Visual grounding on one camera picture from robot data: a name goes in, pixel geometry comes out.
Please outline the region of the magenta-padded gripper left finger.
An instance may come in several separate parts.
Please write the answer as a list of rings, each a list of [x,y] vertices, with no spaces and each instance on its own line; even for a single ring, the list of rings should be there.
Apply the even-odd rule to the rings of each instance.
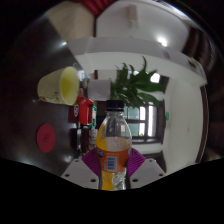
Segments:
[[[61,177],[78,186],[99,188],[99,158],[97,149],[90,150],[81,159],[74,159]]]

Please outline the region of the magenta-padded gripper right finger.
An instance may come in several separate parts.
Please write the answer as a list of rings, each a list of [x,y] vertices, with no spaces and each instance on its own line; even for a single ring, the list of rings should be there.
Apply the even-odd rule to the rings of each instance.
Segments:
[[[131,148],[128,159],[128,180],[130,189],[136,189],[165,177],[166,174],[153,158],[146,159]]]

